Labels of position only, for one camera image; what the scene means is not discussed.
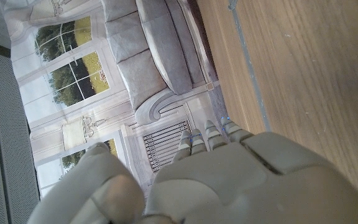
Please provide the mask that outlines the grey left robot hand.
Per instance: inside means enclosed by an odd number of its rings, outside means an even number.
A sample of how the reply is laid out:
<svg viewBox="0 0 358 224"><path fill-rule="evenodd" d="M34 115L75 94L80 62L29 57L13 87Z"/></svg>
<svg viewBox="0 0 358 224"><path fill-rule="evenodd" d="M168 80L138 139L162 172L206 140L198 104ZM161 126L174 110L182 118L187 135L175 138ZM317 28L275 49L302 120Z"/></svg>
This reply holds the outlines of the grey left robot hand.
<svg viewBox="0 0 358 224"><path fill-rule="evenodd" d="M144 195L105 143L39 202L30 223L358 223L358 190L325 158L279 134L184 131Z"/></svg>

